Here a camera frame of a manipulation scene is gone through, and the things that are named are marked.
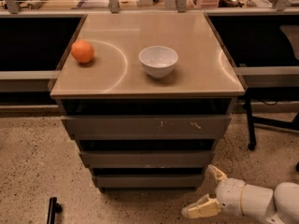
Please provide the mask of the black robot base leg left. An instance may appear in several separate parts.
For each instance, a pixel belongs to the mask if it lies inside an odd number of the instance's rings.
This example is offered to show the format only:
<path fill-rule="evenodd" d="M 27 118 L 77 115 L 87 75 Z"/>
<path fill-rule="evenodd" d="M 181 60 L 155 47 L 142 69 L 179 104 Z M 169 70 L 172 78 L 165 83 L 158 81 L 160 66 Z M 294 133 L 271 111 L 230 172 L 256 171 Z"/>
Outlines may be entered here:
<path fill-rule="evenodd" d="M 51 197 L 50 202 L 49 202 L 47 224 L 54 224 L 56 215 L 60 214 L 62 212 L 63 212 L 63 208 L 57 202 L 57 198 L 56 197 Z"/>

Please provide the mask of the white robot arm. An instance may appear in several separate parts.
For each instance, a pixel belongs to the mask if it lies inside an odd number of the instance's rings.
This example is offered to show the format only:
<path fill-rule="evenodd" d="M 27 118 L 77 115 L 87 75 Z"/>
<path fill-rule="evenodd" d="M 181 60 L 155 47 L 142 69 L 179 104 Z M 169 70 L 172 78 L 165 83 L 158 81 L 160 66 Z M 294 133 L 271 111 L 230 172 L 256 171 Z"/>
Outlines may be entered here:
<path fill-rule="evenodd" d="M 218 186 L 216 197 L 208 194 L 184 207 L 187 218 L 214 217 L 219 213 L 236 217 L 253 217 L 260 224 L 299 224 L 299 185 L 283 182 L 275 189 L 253 186 L 244 180 L 229 178 L 216 166 L 208 171 Z"/>

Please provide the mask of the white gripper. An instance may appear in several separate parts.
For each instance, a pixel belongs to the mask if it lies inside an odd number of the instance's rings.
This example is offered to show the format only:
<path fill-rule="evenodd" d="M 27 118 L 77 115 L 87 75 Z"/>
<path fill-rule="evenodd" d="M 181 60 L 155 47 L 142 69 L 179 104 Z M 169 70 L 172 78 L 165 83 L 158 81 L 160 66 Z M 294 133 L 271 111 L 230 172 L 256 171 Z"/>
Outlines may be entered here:
<path fill-rule="evenodd" d="M 214 217 L 222 211 L 226 215 L 240 217 L 242 190 L 246 183 L 243 180 L 227 178 L 223 171 L 212 164 L 209 164 L 207 169 L 215 181 L 220 182 L 216 187 L 217 200 L 206 194 L 196 203 L 184 207 L 181 214 L 187 218 L 203 218 Z"/>

